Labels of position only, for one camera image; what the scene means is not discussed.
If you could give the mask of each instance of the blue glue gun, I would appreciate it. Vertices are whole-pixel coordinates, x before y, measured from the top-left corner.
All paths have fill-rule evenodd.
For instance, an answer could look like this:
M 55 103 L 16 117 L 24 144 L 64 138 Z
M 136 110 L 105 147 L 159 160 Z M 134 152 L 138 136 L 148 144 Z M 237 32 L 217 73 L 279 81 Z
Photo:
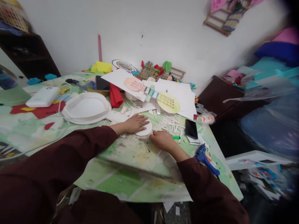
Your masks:
M 203 162 L 206 167 L 209 169 L 209 171 L 218 176 L 220 174 L 219 170 L 215 169 L 212 164 L 210 164 L 210 162 L 208 161 L 208 159 L 206 158 L 206 146 L 205 144 L 201 145 L 195 155 L 195 158 L 197 159 L 198 162 Z

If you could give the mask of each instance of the blue pillow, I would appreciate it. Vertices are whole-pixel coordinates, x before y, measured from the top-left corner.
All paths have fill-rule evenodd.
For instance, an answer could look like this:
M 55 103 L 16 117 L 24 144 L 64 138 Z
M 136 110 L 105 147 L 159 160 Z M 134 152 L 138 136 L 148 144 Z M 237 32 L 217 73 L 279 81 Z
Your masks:
M 273 57 L 286 62 L 289 67 L 299 66 L 299 46 L 284 42 L 268 42 L 263 44 L 254 55 L 258 58 Z

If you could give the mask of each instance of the black phone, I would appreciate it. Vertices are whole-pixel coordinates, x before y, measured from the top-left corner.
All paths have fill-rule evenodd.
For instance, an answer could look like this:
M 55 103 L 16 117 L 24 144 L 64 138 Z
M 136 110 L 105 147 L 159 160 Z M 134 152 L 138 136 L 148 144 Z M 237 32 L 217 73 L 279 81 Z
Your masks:
M 188 119 L 186 119 L 186 136 L 198 139 L 196 123 Z
M 101 76 L 96 76 L 96 84 L 97 84 L 97 90 L 99 91 L 110 91 L 110 84 L 108 81 L 102 79 Z

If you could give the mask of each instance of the maroon shirt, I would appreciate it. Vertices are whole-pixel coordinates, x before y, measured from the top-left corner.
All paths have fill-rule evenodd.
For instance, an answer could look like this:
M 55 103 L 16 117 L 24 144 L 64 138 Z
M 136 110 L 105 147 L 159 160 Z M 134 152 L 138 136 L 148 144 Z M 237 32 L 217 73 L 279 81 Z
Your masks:
M 116 139 L 108 126 L 77 130 L 0 171 L 0 223 L 49 223 L 60 192 Z M 240 202 L 204 165 L 191 158 L 178 167 L 196 204 L 198 223 L 249 223 Z M 59 223 L 142 221 L 116 196 L 88 190 L 81 193 L 72 209 L 64 209 Z

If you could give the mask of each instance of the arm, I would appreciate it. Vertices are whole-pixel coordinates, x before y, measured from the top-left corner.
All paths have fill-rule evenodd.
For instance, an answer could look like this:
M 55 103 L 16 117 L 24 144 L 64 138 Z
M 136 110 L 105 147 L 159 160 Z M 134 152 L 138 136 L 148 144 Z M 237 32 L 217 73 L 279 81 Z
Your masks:
M 0 223 L 47 223 L 60 192 L 82 175 L 88 161 L 108 148 L 117 135 L 144 130 L 146 119 L 136 115 L 110 127 L 74 131 L 0 171 Z
M 166 132 L 153 132 L 150 138 L 177 161 L 188 192 L 202 223 L 249 223 L 249 217 L 231 191 L 204 165 L 190 156 Z

